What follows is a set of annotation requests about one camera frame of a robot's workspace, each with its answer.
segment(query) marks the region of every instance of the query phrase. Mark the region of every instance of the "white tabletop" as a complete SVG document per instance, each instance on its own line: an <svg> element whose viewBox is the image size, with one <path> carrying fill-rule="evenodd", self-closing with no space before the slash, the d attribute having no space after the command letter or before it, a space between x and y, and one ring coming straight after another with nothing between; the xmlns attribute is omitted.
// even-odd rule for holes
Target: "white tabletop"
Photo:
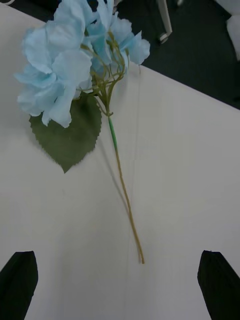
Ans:
<svg viewBox="0 0 240 320"><path fill-rule="evenodd" d="M202 251L240 274L240 112L145 67L118 85L112 121L142 266L106 120L94 152L64 174L16 103L21 40L40 23L0 5L0 269L34 250L26 320L209 320Z"/></svg>

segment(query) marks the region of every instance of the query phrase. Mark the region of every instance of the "light blue hydrangea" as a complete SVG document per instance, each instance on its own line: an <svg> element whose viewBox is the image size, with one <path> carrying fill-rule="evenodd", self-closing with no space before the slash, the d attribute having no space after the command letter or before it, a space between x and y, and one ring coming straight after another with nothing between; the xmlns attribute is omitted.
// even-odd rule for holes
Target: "light blue hydrangea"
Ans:
<svg viewBox="0 0 240 320"><path fill-rule="evenodd" d="M131 22L118 18L117 12L112 16L110 31L118 43L126 70L128 68L128 54L129 60L137 65L141 65L150 55L150 43L142 39L142 32L134 35Z"/></svg>
<svg viewBox="0 0 240 320"><path fill-rule="evenodd" d="M111 40L109 32L118 42L126 71L129 59L141 64L149 56L150 44L142 39L141 32L132 33L128 20L113 15L113 7L114 0L98 0L93 12L87 0L62 0L53 21L27 31L22 50L28 65L22 74L15 75L25 84L17 99L25 112L31 116L42 113L46 126L52 119L68 127L73 98L82 90L93 91L90 71L101 73L102 62L114 68L107 43Z"/></svg>
<svg viewBox="0 0 240 320"><path fill-rule="evenodd" d="M80 48L56 52L48 44L48 24L29 30L23 40L23 53L29 64L15 77L26 84L18 96L21 108L31 116L39 116L47 126L50 119L64 128L71 122L70 107L76 88L89 80L91 57Z"/></svg>

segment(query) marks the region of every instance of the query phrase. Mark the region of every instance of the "blue flower petal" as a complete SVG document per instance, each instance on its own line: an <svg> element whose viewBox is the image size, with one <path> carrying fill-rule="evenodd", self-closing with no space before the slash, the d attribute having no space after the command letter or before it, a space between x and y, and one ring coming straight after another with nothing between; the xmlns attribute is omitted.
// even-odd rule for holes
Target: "blue flower petal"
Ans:
<svg viewBox="0 0 240 320"><path fill-rule="evenodd" d="M140 65L150 55L150 43L142 39L142 32L139 32L128 47L129 57L132 62Z"/></svg>
<svg viewBox="0 0 240 320"><path fill-rule="evenodd" d="M55 58L59 52L80 47L84 30L73 20L48 21L45 25L50 54Z"/></svg>
<svg viewBox="0 0 240 320"><path fill-rule="evenodd" d="M110 27L115 40L119 45L130 35L132 32L132 23L127 19L115 18Z"/></svg>
<svg viewBox="0 0 240 320"><path fill-rule="evenodd" d="M58 124L67 128L71 122L70 108L76 88L66 86L63 95L57 97L53 107L49 110L49 117Z"/></svg>
<svg viewBox="0 0 240 320"><path fill-rule="evenodd" d="M91 57L83 50L66 50L56 57L52 69L64 84L76 88L89 78L91 65Z"/></svg>
<svg viewBox="0 0 240 320"><path fill-rule="evenodd" d="M30 29L22 41L23 54L37 70L50 74L51 59L47 49L47 35L44 27Z"/></svg>
<svg viewBox="0 0 240 320"><path fill-rule="evenodd" d="M114 9L114 0L98 0L97 13L105 31L109 30Z"/></svg>
<svg viewBox="0 0 240 320"><path fill-rule="evenodd" d="M32 65L27 64L23 73L15 73L15 78L22 84L32 85L38 88L45 88L56 81L55 73L43 73L38 71Z"/></svg>

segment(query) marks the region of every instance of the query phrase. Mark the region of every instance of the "green leaf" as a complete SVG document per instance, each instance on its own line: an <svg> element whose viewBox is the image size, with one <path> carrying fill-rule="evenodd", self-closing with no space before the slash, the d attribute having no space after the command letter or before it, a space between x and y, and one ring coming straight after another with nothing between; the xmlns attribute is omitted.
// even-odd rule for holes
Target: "green leaf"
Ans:
<svg viewBox="0 0 240 320"><path fill-rule="evenodd" d="M0 272L1 320L24 320L38 279L34 252L16 252Z"/></svg>
<svg viewBox="0 0 240 320"><path fill-rule="evenodd" d="M42 123L42 115L31 116L32 132L41 147L66 173L95 148L101 131L102 114L93 96L84 95L71 104L68 128L51 120Z"/></svg>

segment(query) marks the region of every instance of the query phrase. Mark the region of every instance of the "dark carpet floor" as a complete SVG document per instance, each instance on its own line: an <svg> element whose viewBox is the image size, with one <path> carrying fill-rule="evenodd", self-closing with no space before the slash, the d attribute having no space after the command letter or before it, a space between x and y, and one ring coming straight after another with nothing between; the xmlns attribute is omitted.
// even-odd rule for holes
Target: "dark carpet floor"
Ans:
<svg viewBox="0 0 240 320"><path fill-rule="evenodd" d="M43 21L53 15L30 0L16 0L12 6ZM226 28L230 15L214 0L185 0L178 9L170 2L168 6L173 33L161 45L156 39L165 29L156 0L124 0L118 6L133 32L142 30L151 43L143 64L240 109L240 65Z"/></svg>

